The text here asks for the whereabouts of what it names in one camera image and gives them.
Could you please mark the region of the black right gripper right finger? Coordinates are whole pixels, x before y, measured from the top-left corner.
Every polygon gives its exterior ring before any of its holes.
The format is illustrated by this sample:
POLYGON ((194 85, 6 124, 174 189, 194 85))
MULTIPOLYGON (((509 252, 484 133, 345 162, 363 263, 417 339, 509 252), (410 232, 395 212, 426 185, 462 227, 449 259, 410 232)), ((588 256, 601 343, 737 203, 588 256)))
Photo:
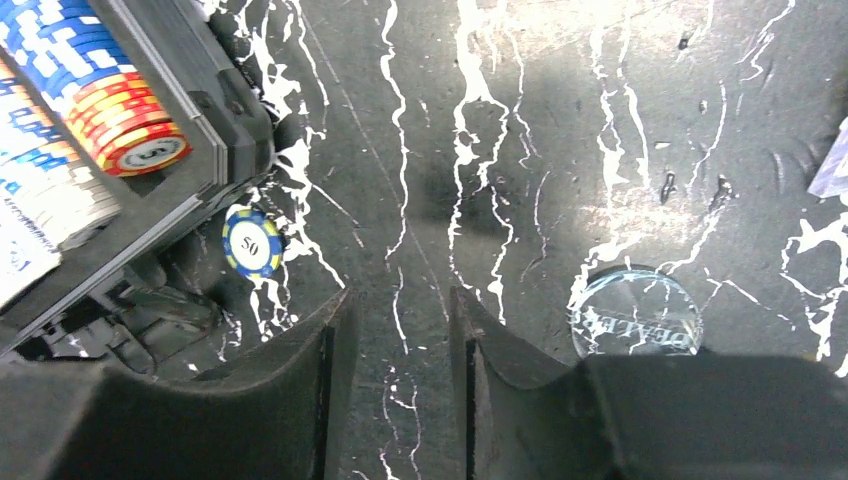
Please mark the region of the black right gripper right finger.
POLYGON ((567 366, 450 293, 464 479, 843 479, 847 385, 797 357, 567 366))

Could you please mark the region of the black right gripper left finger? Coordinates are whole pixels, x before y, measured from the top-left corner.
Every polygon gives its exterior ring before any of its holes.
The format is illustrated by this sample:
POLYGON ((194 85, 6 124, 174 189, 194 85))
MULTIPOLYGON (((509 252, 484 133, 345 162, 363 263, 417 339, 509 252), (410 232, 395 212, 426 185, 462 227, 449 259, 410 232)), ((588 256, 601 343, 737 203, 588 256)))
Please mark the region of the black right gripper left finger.
POLYGON ((333 479, 358 357, 344 289, 191 380, 104 361, 1 369, 5 479, 333 479))

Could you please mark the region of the clear acrylic dealer button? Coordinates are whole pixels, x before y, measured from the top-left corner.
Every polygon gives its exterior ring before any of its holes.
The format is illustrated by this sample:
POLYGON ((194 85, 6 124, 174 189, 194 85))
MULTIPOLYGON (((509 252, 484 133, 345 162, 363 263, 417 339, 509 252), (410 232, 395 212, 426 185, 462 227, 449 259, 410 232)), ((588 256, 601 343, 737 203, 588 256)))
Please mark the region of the clear acrylic dealer button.
POLYGON ((654 270, 610 269, 594 277, 570 306, 576 353, 592 355, 695 355, 703 319, 688 291, 654 270))

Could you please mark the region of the blue yellow poker chip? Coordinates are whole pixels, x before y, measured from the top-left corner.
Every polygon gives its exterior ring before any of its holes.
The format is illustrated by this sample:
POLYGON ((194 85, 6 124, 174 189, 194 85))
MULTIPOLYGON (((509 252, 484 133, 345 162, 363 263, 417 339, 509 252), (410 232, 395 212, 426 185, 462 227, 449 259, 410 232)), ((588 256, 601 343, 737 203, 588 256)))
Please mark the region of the blue yellow poker chip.
POLYGON ((231 212, 223 223, 221 238, 226 260, 243 277, 269 278, 281 265, 283 241, 275 224, 262 211, 231 212))

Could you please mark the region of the black poker set case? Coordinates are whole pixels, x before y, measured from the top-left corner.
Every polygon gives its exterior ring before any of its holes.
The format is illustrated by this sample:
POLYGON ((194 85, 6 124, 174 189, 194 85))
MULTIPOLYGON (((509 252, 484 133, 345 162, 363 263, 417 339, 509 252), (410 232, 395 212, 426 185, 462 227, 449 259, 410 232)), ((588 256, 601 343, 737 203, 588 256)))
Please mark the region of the black poker set case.
POLYGON ((1 356, 87 353, 154 374, 220 324, 212 300, 170 286, 159 254, 268 171, 271 120, 192 1, 96 1, 94 12, 186 136, 160 172, 105 176, 117 218, 1 318, 1 356))

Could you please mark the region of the blue poker card deck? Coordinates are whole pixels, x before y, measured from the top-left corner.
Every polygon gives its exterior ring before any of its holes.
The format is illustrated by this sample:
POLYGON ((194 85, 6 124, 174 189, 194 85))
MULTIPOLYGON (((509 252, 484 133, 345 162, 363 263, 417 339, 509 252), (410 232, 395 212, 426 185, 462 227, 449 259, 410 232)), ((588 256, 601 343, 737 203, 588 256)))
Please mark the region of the blue poker card deck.
POLYGON ((62 261, 60 251, 28 218, 1 209, 1 307, 62 261))

